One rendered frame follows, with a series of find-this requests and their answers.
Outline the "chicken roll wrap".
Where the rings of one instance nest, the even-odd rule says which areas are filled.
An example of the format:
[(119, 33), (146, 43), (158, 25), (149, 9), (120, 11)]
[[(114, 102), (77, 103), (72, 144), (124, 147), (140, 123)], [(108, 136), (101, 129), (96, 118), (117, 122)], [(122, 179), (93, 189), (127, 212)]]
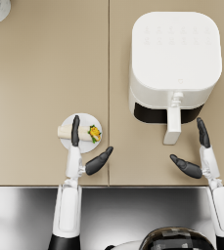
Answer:
[[(58, 137), (60, 139), (71, 139), (71, 125), (64, 125), (58, 127)], [(101, 132), (95, 126), (79, 126), (78, 137), (81, 141), (92, 142), (93, 144), (101, 139)]]

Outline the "round white plate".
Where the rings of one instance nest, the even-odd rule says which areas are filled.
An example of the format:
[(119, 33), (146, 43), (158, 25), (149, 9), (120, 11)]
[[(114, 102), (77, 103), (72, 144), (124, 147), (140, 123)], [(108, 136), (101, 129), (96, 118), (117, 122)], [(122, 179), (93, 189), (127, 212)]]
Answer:
[[(87, 114), (87, 113), (77, 113), (76, 115), (80, 119), (79, 126), (92, 126), (92, 125), (95, 125), (100, 130), (101, 139), (102, 139), (102, 126), (101, 126), (100, 122), (94, 116), (92, 116), (90, 114)], [(63, 124), (61, 126), (64, 126), (64, 125), (71, 125), (72, 126), (73, 119), (74, 119), (74, 117), (76, 115), (73, 114), (73, 115), (69, 116), (63, 122)], [(61, 140), (61, 143), (63, 144), (63, 146), (66, 149), (69, 149), (69, 147), (71, 145), (71, 139), (70, 140), (69, 139), (60, 139), (60, 140)], [(99, 140), (98, 142), (93, 144), (92, 142), (85, 142), (85, 141), (79, 140), (78, 146), (80, 148), (80, 152), (81, 153), (86, 153), (86, 152), (89, 152), (89, 151), (93, 150), (100, 143), (100, 141), (101, 140)]]

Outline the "robot body dark round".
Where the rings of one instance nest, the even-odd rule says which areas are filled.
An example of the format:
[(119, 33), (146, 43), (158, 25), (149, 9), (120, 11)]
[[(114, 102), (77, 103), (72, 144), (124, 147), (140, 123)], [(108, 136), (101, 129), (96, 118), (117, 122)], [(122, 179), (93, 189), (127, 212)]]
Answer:
[(167, 227), (150, 231), (142, 241), (110, 245), (105, 250), (215, 250), (215, 248), (197, 231)]

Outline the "white air fryer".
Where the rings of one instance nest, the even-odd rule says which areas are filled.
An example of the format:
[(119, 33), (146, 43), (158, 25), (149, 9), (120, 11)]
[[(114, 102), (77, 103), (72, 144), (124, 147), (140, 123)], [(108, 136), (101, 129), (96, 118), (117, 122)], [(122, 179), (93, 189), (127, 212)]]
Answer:
[(129, 109), (140, 121), (166, 123), (178, 106), (181, 122), (199, 115), (222, 72), (216, 23), (196, 12), (150, 12), (132, 28)]

